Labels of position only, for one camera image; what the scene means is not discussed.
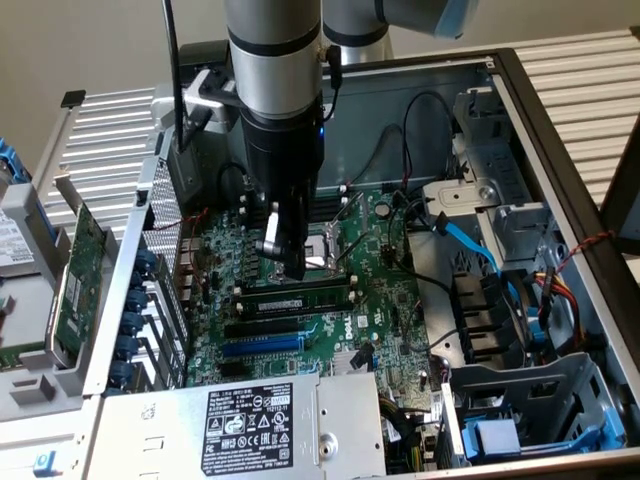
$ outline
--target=black cable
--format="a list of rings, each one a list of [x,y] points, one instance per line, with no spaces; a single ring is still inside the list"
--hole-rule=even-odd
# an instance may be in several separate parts
[[[220,165],[218,175],[216,176],[216,194],[219,198],[222,196],[222,176],[224,175],[224,172],[231,168],[238,169],[243,176],[247,175],[247,169],[241,163],[228,161]]]
[[[432,285],[436,285],[440,287],[442,290],[444,290],[447,293],[447,295],[451,296],[451,289],[447,285],[442,283],[440,280],[427,277],[426,275],[421,275],[417,272],[412,272],[411,270],[409,270],[407,267],[405,267],[404,265],[402,265],[402,263],[398,261],[398,258],[396,257],[391,247],[391,226],[393,224],[393,219],[398,214],[398,210],[400,210],[400,206],[397,206],[396,208],[393,209],[393,213],[391,213],[391,216],[389,217],[389,224],[387,229],[387,246],[389,247],[389,250],[392,252],[391,260],[393,261],[394,265],[398,267],[400,270],[402,270],[404,273],[406,273],[407,275],[412,276],[413,278],[417,278],[418,280],[422,280],[424,282],[431,283]]]
[[[409,349],[412,352],[429,353],[433,348],[437,347],[442,342],[444,342],[447,338],[449,338],[450,336],[452,336],[452,335],[454,335],[456,333],[458,333],[458,329],[457,328],[454,328],[453,330],[449,330],[447,333],[445,333],[440,338],[438,338],[435,342],[430,342],[428,346],[427,345],[421,345],[419,347],[416,347],[416,346],[408,344],[408,343],[407,343],[407,345],[409,345]]]
[[[331,116],[333,115],[333,112],[336,110],[336,105],[338,103],[338,93],[340,92],[339,88],[336,88],[333,92],[333,101],[331,102],[331,109],[329,110],[329,113],[327,114],[326,117],[323,118],[323,121],[327,121],[331,118]]]
[[[400,125],[398,125],[397,123],[392,123],[384,127],[384,130],[382,130],[380,137],[378,137],[378,142],[376,143],[376,147],[373,149],[373,153],[369,157],[369,160],[367,160],[367,163],[365,163],[360,172],[355,177],[353,177],[352,180],[349,180],[349,185],[356,183],[358,180],[360,180],[360,178],[362,178],[365,173],[367,173],[367,171],[373,165],[375,159],[378,158],[378,155],[382,151],[382,147],[384,147],[384,145],[387,143],[387,140],[394,132],[397,132],[400,134],[400,136],[402,136],[402,128],[400,128]]]
[[[422,225],[424,225],[424,228],[426,228],[427,230],[431,230],[431,227],[429,226],[427,221],[420,214],[420,212],[418,212],[416,210],[416,207],[419,206],[419,205],[422,205],[422,199],[421,198],[416,198],[414,200],[411,200],[411,203],[409,203],[409,205],[407,205],[407,208],[404,210],[403,224],[406,226],[407,221],[408,221],[408,217],[409,217],[409,213],[413,212],[413,213],[415,213],[416,218],[418,220],[420,220],[420,223],[422,223]]]
[[[451,112],[449,111],[449,106],[447,105],[446,100],[444,99],[444,97],[442,95],[440,95],[438,92],[434,91],[434,90],[425,90],[423,92],[420,92],[418,94],[416,94],[411,101],[409,102],[409,105],[407,106],[407,109],[404,113],[404,120],[402,121],[402,168],[403,168],[403,172],[404,172],[404,176],[405,176],[405,182],[409,179],[409,177],[411,177],[411,175],[413,174],[413,160],[411,159],[411,152],[409,151],[409,144],[407,142],[407,119],[409,118],[409,112],[411,110],[411,107],[413,106],[413,104],[421,97],[431,97],[434,98],[438,101],[438,103],[440,105],[442,105],[442,108],[444,110],[444,113],[447,117],[447,127],[449,129],[449,141],[447,142],[447,163],[446,163],[446,167],[445,167],[445,178],[449,177],[449,163],[450,163],[450,157],[453,153],[453,116],[451,115]]]
[[[178,153],[184,151],[182,141],[184,129],[184,102],[182,99],[182,84],[180,83],[180,59],[178,57],[178,38],[176,36],[176,25],[173,19],[173,8],[171,0],[162,0],[164,10],[164,24],[167,31],[167,42],[169,43],[169,58],[171,63],[171,81],[173,83],[173,110],[175,112],[175,131]]]

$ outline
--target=red wire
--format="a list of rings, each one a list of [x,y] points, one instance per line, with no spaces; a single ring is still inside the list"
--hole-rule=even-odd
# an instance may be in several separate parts
[[[613,236],[615,236],[615,232],[613,230],[609,230],[608,232],[600,232],[597,235],[584,239],[579,245],[577,245],[576,247],[572,248],[569,251],[569,255],[567,255],[567,258],[565,258],[562,261],[560,266],[557,268],[556,272],[560,273],[564,269],[564,267],[567,266],[567,263],[569,263],[569,260],[571,259],[571,257],[573,257],[580,250],[584,250],[585,248],[593,245],[594,243],[598,243],[599,241],[604,240],[605,238],[613,237]]]
[[[191,220],[197,220],[198,216],[199,215],[191,215],[190,217],[181,218],[177,222],[170,223],[169,225],[163,225],[162,227],[154,227],[154,230],[156,232],[159,232],[161,230],[167,230],[171,227],[175,227],[176,225],[180,225],[181,223],[187,223],[187,222],[190,222]]]
[[[189,254],[189,264],[191,265],[191,270],[193,271],[193,278],[196,279],[196,282],[198,283],[199,286],[202,285],[202,282],[200,281],[200,277],[198,276],[197,272],[196,272],[196,267],[193,264],[193,251],[191,249],[191,245],[193,243],[193,237],[196,234],[196,227],[198,226],[198,223],[200,223],[200,219],[202,217],[204,217],[207,212],[209,212],[209,208],[205,208],[202,213],[198,214],[198,215],[192,215],[191,217],[187,218],[185,221],[191,221],[194,220],[193,222],[193,227],[191,228],[191,237],[189,238],[189,250],[188,250],[188,254]]]
[[[536,278],[536,283],[542,288],[544,287],[544,280],[541,278]],[[571,306],[571,309],[574,312],[574,332],[573,332],[573,338],[574,338],[574,342],[576,345],[579,345],[579,343],[582,341],[583,338],[583,333],[582,333],[582,327],[580,325],[580,311],[578,308],[578,301],[576,300],[576,297],[573,295],[573,293],[568,289],[563,287],[562,285],[558,285],[557,283],[553,283],[551,285],[551,291],[557,295],[561,295],[564,298],[567,299],[567,301],[569,302],[569,305]]]

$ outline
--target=power supply label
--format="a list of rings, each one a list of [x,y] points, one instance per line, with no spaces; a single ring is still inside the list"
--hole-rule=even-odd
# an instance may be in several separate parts
[[[202,447],[208,477],[293,466],[293,384],[209,393]]]

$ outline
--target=robotic arm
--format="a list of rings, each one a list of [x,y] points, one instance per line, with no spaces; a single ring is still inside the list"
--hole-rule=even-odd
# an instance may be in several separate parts
[[[320,0],[226,0],[247,160],[269,204],[256,248],[305,272],[309,202],[324,159]]]
[[[476,4],[477,0],[225,0],[239,97],[235,106],[240,103],[249,168],[269,205],[265,237],[256,249],[282,262],[285,275],[302,279],[305,273],[309,206],[324,160],[322,61],[334,67],[336,96],[341,82],[339,72],[334,76],[340,50],[321,44],[321,10],[325,35],[342,46],[342,63],[348,63],[348,49],[380,41],[390,23],[457,37]]]

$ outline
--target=pcie slot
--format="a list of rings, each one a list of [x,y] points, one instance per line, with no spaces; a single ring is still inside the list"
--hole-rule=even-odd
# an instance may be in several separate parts
[[[224,327],[225,338],[258,337],[264,335],[281,335],[300,330],[296,318],[273,320],[268,322],[234,323]]]
[[[286,317],[303,317],[307,315],[317,315],[329,312],[347,312],[353,310],[354,304],[345,302],[332,305],[315,305],[309,307],[287,308],[283,310],[260,311],[243,311],[240,313],[240,319],[243,321],[268,320]]]
[[[222,345],[224,357],[241,357],[243,355],[258,355],[261,353],[287,352],[304,350],[304,337],[300,335],[283,335],[280,337],[265,337],[245,340]]]

